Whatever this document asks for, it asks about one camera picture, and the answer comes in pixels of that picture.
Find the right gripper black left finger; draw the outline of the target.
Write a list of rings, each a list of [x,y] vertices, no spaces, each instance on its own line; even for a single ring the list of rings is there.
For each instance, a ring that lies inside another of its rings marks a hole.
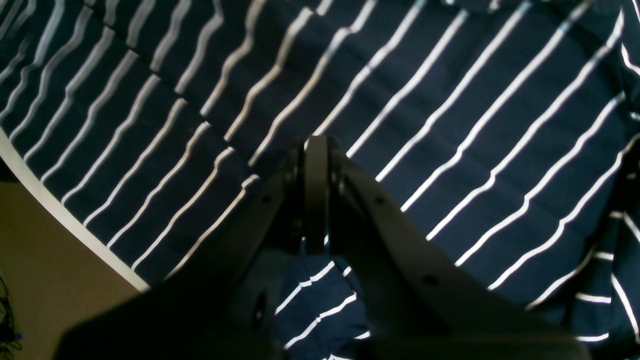
[[[330,141],[312,136],[229,229],[162,284],[68,330],[56,360],[288,360],[274,336],[282,272],[322,255]]]

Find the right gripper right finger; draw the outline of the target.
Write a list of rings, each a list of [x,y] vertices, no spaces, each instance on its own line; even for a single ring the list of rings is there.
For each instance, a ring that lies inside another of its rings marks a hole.
[[[374,178],[331,142],[330,251],[362,292],[357,360],[589,360],[573,336],[488,291],[429,243]]]

